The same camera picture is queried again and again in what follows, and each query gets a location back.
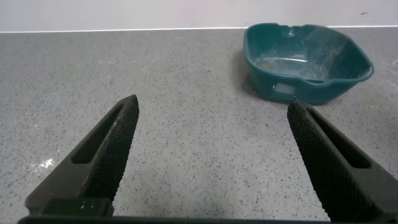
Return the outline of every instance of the textured gripper pad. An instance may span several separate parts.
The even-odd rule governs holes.
[[[85,197],[109,198],[113,201],[126,168],[138,115],[138,101],[133,95],[120,111],[109,137],[102,144],[106,150],[95,165]]]
[[[371,202],[359,191],[336,148],[307,109],[293,99],[287,117],[313,188],[330,219],[355,222],[371,216]]]

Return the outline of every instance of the bowl rim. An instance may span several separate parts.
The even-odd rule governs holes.
[[[367,74],[365,74],[365,75],[363,75],[362,77],[359,77],[359,78],[350,78],[350,79],[347,79],[347,78],[331,78],[331,79],[325,80],[324,82],[321,82],[321,83],[311,82],[311,81],[308,81],[308,80],[306,80],[306,79],[304,79],[302,77],[297,77],[297,76],[293,76],[293,75],[286,75],[286,74],[282,74],[282,73],[277,73],[277,72],[272,72],[270,70],[266,70],[265,68],[262,68],[262,67],[256,65],[249,58],[248,31],[253,29],[253,28],[255,28],[255,27],[258,27],[258,26],[269,26],[269,25],[272,25],[272,26],[277,25],[279,27],[289,27],[289,28],[306,27],[306,26],[319,27],[319,28],[322,28],[322,29],[328,29],[328,30],[332,30],[333,32],[339,33],[340,35],[343,35],[348,40],[350,40],[354,44],[354,46],[359,50],[359,52],[365,58],[365,61],[367,61],[367,63],[369,64],[369,70],[368,70]],[[374,65],[373,65],[373,63],[370,61],[368,56],[364,53],[362,48],[350,36],[348,36],[348,35],[346,35],[346,34],[344,34],[342,32],[339,32],[337,30],[331,29],[329,27],[320,26],[320,25],[305,24],[305,25],[302,25],[302,26],[288,26],[288,25],[279,25],[278,23],[260,23],[260,24],[255,24],[253,26],[248,27],[244,31],[243,54],[244,54],[244,58],[246,59],[247,63],[250,64],[250,66],[252,66],[252,67],[254,67],[254,68],[256,68],[256,69],[258,69],[260,71],[266,72],[266,73],[271,74],[271,75],[273,75],[275,77],[281,77],[281,78],[290,79],[290,80],[299,80],[301,82],[304,82],[305,84],[308,84],[308,85],[311,85],[311,86],[315,86],[315,87],[327,87],[327,86],[330,86],[331,84],[334,84],[334,83],[357,84],[359,82],[363,82],[363,81],[369,79],[374,73]]]

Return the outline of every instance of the green plastic basin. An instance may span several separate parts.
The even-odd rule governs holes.
[[[252,86],[272,101],[324,104],[374,72],[351,38],[322,26],[257,24],[245,31],[243,49]]]

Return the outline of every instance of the white wall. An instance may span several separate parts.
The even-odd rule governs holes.
[[[0,0],[0,32],[396,26],[396,0]]]

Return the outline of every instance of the speckled countertop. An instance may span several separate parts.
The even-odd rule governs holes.
[[[317,106],[398,177],[398,29],[341,29],[374,76]],[[326,220],[286,118],[248,88],[243,30],[0,34],[0,222],[121,98],[140,117],[116,215]]]

